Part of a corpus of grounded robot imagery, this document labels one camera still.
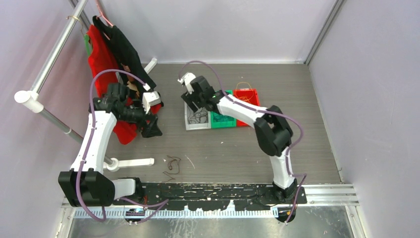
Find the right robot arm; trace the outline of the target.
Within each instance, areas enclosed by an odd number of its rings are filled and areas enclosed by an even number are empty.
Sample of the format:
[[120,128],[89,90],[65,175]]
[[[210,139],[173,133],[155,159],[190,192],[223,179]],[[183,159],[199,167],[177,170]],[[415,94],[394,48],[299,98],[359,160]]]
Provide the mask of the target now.
[[298,187],[289,161],[293,131],[280,108],[252,105],[224,90],[215,91],[203,76],[192,73],[186,73],[177,81],[186,88],[181,97],[192,111],[205,108],[235,118],[255,130],[260,149],[271,161],[276,200],[286,204],[293,199]]

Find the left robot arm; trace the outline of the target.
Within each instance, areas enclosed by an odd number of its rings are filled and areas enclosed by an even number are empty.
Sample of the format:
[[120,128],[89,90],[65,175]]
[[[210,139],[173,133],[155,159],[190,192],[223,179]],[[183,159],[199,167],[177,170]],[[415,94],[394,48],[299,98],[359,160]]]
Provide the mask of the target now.
[[144,200],[139,178],[110,180],[104,175],[105,152],[118,122],[133,123],[144,138],[161,136],[152,107],[161,105],[157,91],[145,92],[128,105],[130,89],[111,83],[107,92],[92,99],[88,127],[79,153],[69,171],[60,172],[58,183],[72,207],[108,207],[121,197],[133,205]]

